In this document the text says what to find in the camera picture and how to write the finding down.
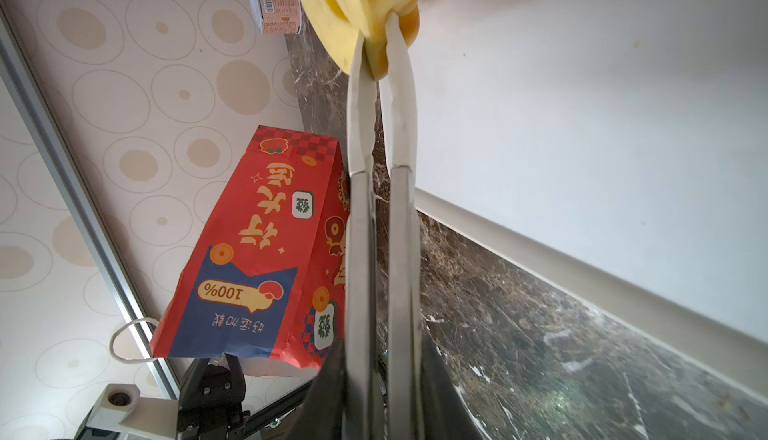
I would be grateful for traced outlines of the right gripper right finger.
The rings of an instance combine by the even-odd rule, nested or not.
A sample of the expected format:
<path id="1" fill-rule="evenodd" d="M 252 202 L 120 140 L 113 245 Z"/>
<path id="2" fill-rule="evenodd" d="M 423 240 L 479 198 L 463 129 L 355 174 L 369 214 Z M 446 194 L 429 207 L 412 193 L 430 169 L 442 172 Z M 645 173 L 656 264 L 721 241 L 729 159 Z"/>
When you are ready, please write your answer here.
<path id="1" fill-rule="evenodd" d="M 390 172 L 388 265 L 388 434 L 424 437 L 421 401 L 420 240 L 415 207 L 416 89 L 400 16 L 386 20 L 390 114 L 384 116 Z"/>

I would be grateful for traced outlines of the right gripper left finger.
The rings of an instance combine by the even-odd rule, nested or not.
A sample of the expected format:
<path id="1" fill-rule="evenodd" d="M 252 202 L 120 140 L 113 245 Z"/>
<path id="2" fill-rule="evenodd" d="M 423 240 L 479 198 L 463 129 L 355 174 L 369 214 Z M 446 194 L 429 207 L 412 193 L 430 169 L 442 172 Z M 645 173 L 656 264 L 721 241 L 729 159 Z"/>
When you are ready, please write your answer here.
<path id="1" fill-rule="evenodd" d="M 364 35 L 358 34 L 347 92 L 347 157 L 350 216 L 346 266 L 346 399 L 344 437 L 375 439 L 376 426 L 376 285 L 372 214 L 372 150 L 375 143 L 374 82 Z"/>

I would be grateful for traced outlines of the red paper gift bag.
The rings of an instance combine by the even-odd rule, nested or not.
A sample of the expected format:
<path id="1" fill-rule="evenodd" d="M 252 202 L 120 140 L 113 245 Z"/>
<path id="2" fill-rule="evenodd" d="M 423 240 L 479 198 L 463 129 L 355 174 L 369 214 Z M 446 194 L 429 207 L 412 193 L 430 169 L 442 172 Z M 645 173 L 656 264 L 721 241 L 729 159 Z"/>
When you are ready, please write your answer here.
<path id="1" fill-rule="evenodd" d="M 349 210 L 337 139 L 258 128 L 155 322 L 150 358 L 320 368 L 344 334 Z"/>

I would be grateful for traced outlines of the yellow ring shaped fake bread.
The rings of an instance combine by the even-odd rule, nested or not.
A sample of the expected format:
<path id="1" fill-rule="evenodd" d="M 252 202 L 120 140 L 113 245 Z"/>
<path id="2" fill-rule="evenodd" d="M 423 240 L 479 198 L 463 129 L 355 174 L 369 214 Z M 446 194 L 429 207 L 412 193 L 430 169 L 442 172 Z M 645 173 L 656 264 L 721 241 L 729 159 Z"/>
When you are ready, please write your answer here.
<path id="1" fill-rule="evenodd" d="M 404 42 L 411 46 L 420 28 L 418 0 L 301 0 L 304 12 L 330 58 L 344 74 L 351 74 L 359 36 L 374 80 L 385 78 L 386 20 L 399 17 Z"/>

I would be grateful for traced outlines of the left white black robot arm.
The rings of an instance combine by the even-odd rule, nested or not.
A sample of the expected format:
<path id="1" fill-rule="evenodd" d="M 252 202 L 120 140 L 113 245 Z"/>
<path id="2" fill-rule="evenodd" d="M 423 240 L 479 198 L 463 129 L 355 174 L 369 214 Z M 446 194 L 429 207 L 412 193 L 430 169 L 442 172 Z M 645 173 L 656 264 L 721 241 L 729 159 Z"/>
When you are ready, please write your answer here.
<path id="1" fill-rule="evenodd" d="M 304 401 L 313 377 L 259 410 L 244 406 L 246 375 L 240 360 L 197 359 L 177 399 L 144 397 L 133 384 L 108 384 L 85 415 L 76 439 L 259 439 Z"/>

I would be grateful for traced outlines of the white plastic tray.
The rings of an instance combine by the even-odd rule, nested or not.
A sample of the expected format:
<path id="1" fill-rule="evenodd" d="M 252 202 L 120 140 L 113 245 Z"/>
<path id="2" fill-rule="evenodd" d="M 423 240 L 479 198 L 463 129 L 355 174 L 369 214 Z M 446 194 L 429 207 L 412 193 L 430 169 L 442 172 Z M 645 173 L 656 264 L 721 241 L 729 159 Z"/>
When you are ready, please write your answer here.
<path id="1" fill-rule="evenodd" d="M 420 0 L 425 214 L 767 393 L 767 0 Z"/>

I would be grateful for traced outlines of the left diagonal aluminium rail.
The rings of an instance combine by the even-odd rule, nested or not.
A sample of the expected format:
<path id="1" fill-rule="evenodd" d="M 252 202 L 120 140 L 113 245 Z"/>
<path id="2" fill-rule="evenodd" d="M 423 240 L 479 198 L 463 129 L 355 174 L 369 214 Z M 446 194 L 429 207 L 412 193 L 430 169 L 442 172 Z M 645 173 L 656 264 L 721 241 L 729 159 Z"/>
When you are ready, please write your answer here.
<path id="1" fill-rule="evenodd" d="M 1 388 L 66 392 L 126 364 L 111 336 L 143 312 L 67 144 L 56 108 L 28 62 L 20 27 L 1 17 Z"/>

